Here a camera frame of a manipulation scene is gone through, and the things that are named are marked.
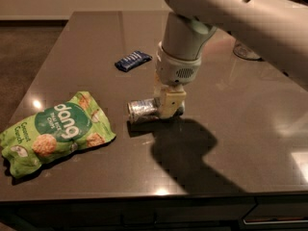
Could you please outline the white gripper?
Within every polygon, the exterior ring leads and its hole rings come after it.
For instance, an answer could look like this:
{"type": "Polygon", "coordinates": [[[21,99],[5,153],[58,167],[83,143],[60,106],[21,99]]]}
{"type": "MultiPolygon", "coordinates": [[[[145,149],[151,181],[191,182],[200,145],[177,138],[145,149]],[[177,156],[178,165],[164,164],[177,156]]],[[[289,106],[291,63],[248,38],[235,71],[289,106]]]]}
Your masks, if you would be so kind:
{"type": "Polygon", "coordinates": [[[170,56],[161,43],[158,44],[153,96],[159,98],[159,118],[168,119],[180,108],[187,95],[182,85],[195,79],[200,66],[201,59],[177,59],[170,56]]]}

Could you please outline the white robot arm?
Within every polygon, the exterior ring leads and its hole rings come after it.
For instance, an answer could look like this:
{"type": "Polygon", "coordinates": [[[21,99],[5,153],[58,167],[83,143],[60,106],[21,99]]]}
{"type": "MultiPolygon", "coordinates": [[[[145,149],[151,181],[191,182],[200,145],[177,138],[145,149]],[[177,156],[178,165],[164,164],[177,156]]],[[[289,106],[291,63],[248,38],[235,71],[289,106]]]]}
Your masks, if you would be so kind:
{"type": "Polygon", "coordinates": [[[172,9],[156,55],[158,116],[172,117],[184,102],[183,86],[197,71],[202,48],[217,28],[231,34],[262,59],[306,88],[308,7],[289,0],[165,0],[172,9]]]}

